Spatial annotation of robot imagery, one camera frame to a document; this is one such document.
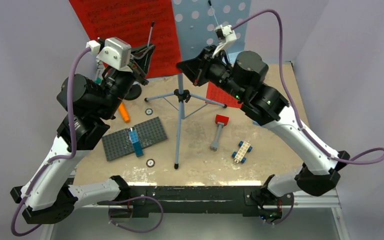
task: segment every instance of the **red paper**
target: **red paper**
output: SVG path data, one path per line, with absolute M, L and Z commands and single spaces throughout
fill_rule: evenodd
M 169 0 L 69 0 L 91 40 L 118 37 L 132 48 L 155 45 L 147 78 L 179 74 L 181 61 L 172 3 Z
M 221 104 L 227 104 L 228 107 L 238 108 L 242 107 L 242 103 L 238 103 L 234 97 L 230 96 L 220 88 L 216 87 L 213 83 L 208 83 L 208 89 L 206 91 L 206 98 Z

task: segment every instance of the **white wall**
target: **white wall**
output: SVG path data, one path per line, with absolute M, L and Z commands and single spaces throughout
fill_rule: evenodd
M 295 73 L 310 125 L 327 143 L 351 155 L 384 146 L 384 0 L 329 1 Z M 341 175 L 351 239 L 384 239 L 384 162 Z
M 295 60 L 329 0 L 252 0 L 250 15 L 276 10 L 283 25 L 283 60 Z M 248 22 L 245 50 L 258 53 L 266 63 L 279 62 L 279 25 L 271 13 Z
M 25 184 L 48 153 L 65 116 L 57 93 L 87 39 L 68 0 L 0 0 L 0 239 L 16 238 L 10 189 Z M 87 56 L 78 71 L 92 77 Z M 18 223 L 28 229 L 23 217 Z

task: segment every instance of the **tripod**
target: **tripod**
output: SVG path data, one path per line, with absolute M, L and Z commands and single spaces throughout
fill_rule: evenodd
M 151 100 L 155 100 L 155 99 L 163 98 L 171 106 L 173 106 L 173 108 L 175 108 L 178 111 L 177 135 L 176 135 L 176 137 L 177 137 L 176 138 L 176 160 L 174 162 L 174 169 L 178 169 L 179 168 L 179 147 L 180 147 L 179 145 L 180 145 L 180 131 L 181 131 L 181 127 L 182 127 L 182 120 L 184 120 L 187 117 L 191 116 L 192 114 L 198 112 L 199 110 L 201 110 L 203 107 L 207 106 L 208 104 L 218 105 L 218 106 L 223 107 L 223 108 L 227 108 L 228 107 L 226 104 L 223 104 L 223 103 L 220 103 L 220 102 L 216 102 L 216 101 L 210 100 L 210 99 L 202 97 L 202 96 L 195 95 L 193 93 L 190 93 L 189 90 L 183 89 L 183 74 L 182 73 L 177 75 L 177 84 L 178 84 L 178 89 L 174 90 L 174 92 L 170 92 L 170 93 L 166 93 L 166 94 L 162 94 L 162 95 L 158 95 L 158 96 L 146 97 L 145 98 L 145 102 L 148 102 L 148 101 L 151 101 Z M 173 96 L 173 95 L 177 96 L 177 98 L 178 98 L 178 101 L 179 101 L 179 107 L 178 108 L 175 107 L 171 102 L 169 102 L 166 99 L 166 97 Z M 202 101 L 205 101 L 206 103 L 203 106 L 201 106 L 200 108 L 198 108 L 195 111 L 191 112 L 189 115 L 185 116 L 185 103 L 187 103 L 191 97 L 199 99 L 199 100 L 202 100 Z

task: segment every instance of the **black tripod clamp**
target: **black tripod clamp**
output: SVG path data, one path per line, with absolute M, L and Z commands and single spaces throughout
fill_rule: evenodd
M 191 99 L 191 94 L 190 94 L 189 90 L 183 90 L 183 93 L 180 94 L 179 89 L 176 89 L 176 90 L 174 90 L 174 95 L 177 96 L 179 103 L 183 102 L 183 101 L 185 103 L 187 103 L 189 101 L 189 99 Z

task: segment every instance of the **toy hammer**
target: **toy hammer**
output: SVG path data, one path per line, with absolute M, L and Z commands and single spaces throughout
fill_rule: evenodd
M 222 132 L 222 128 L 228 125 L 228 122 L 229 118 L 227 116 L 222 116 L 219 114 L 215 116 L 215 124 L 218 125 L 217 134 L 215 135 L 215 139 L 214 141 L 212 141 L 211 146 L 209 146 L 209 149 L 217 151 L 217 149 L 219 148 L 220 133 Z

